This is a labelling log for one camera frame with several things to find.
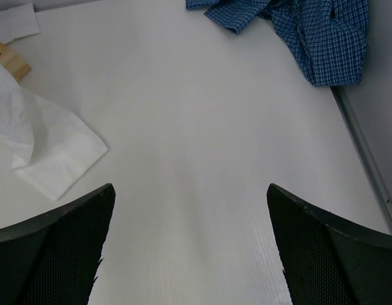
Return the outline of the blue checked shirt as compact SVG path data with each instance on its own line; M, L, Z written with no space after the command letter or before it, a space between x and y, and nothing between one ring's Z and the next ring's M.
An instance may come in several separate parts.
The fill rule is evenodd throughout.
M351 86L362 80L368 3L352 0L186 1L188 10L240 34L255 18L270 20L304 77L314 86Z

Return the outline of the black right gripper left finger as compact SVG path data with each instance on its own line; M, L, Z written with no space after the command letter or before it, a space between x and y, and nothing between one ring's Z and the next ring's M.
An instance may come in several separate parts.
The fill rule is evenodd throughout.
M87 304L116 193L106 184L0 229L0 304Z

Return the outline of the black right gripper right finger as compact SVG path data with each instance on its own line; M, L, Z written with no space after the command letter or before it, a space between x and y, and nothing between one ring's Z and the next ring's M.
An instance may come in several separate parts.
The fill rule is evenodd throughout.
M270 184L267 205L293 304L392 304L392 236Z

